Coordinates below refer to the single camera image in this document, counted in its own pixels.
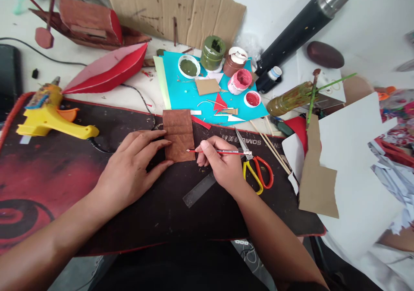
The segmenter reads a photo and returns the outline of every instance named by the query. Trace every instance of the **yellow glue gun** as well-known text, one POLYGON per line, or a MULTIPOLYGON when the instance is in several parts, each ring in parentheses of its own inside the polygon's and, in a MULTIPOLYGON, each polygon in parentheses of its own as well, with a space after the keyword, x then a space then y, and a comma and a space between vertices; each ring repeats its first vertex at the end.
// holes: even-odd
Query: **yellow glue gun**
POLYGON ((19 125, 17 133, 27 136, 45 136, 50 129, 55 129, 80 139, 97 137, 99 130, 92 125, 80 126, 73 121, 78 108, 61 111, 60 103, 63 99, 62 89, 58 86, 58 76, 51 84, 44 84, 32 97, 25 107, 26 121, 19 125))

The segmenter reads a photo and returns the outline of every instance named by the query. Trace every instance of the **hand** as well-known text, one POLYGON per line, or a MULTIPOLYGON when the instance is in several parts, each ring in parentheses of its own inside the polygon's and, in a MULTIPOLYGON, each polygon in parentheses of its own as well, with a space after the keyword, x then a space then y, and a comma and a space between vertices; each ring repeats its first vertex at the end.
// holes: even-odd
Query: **hand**
POLYGON ((238 150, 234 145, 222 138, 213 136, 201 141, 200 145, 195 149, 199 152, 198 166, 206 167, 210 164, 217 182, 233 195, 240 186, 245 185, 240 155, 220 155, 216 152, 216 149, 238 150))
POLYGON ((109 159, 91 192, 94 195, 92 199, 113 215, 137 201, 174 163, 166 160, 149 173, 145 170, 156 152, 171 144, 168 140, 153 141, 165 134, 165 130, 141 130, 128 134, 109 159))

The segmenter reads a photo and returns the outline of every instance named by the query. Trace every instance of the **brown egg-shaped object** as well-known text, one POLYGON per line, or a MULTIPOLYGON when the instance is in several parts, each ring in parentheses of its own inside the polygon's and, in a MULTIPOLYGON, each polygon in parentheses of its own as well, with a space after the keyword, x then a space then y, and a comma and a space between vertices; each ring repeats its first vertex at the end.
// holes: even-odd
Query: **brown egg-shaped object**
POLYGON ((344 66, 344 56, 331 45, 313 41, 307 46, 307 55, 320 66, 339 69, 344 66))

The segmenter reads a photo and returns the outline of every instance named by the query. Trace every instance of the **black phone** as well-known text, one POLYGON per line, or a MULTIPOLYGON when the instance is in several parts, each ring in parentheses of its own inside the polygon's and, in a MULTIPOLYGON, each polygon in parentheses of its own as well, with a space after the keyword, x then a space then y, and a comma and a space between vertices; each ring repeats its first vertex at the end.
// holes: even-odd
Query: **black phone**
POLYGON ((22 94, 21 61, 19 50, 0 44, 0 124, 6 121, 22 94))

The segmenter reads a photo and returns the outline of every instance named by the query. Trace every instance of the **yellow scissors handle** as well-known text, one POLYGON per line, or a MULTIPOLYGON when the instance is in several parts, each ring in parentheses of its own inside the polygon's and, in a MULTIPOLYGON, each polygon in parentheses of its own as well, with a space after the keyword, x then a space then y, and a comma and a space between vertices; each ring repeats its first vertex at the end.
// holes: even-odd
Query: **yellow scissors handle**
POLYGON ((257 174, 255 173, 255 171, 253 170, 253 168, 250 166, 250 161, 245 161, 243 163, 243 176, 246 180, 246 166, 247 168, 249 168, 251 174, 253 175, 253 177, 256 179, 257 183, 259 184, 259 190, 256 192, 257 195, 260 195, 263 192, 263 185, 260 182, 259 177, 257 176, 257 174))

